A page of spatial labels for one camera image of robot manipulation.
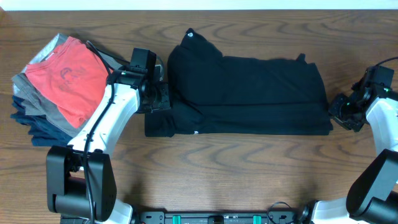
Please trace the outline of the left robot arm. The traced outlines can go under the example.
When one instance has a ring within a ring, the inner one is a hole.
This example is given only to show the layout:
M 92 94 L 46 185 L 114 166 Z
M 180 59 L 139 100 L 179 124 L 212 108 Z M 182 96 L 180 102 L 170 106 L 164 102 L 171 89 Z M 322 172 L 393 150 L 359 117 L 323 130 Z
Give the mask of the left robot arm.
M 117 198 L 111 157 L 130 118 L 170 109 L 164 66 L 155 53 L 135 48 L 119 68 L 105 65 L 104 96 L 85 127 L 46 157 L 47 206 L 62 223 L 139 223 L 132 205 Z

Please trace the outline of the black t-shirt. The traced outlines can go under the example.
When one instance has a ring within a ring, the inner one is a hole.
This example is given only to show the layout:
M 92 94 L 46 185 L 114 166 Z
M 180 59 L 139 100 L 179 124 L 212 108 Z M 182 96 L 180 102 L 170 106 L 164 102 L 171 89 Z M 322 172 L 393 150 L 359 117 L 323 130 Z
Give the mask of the black t-shirt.
M 295 59 L 225 56 L 188 29 L 170 53 L 171 109 L 145 116 L 148 137 L 176 134 L 326 136 L 333 129 L 320 72 Z

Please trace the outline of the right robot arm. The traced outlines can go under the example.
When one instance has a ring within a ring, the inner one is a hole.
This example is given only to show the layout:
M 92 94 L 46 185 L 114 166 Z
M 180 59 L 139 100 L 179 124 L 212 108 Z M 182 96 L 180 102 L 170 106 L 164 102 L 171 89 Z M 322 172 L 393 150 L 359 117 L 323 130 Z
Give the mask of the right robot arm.
M 376 158 L 355 180 L 346 197 L 307 205 L 298 223 L 397 223 L 397 92 L 394 71 L 378 63 L 368 67 L 352 94 L 339 94 L 329 114 L 342 127 L 358 132 L 368 124 Z

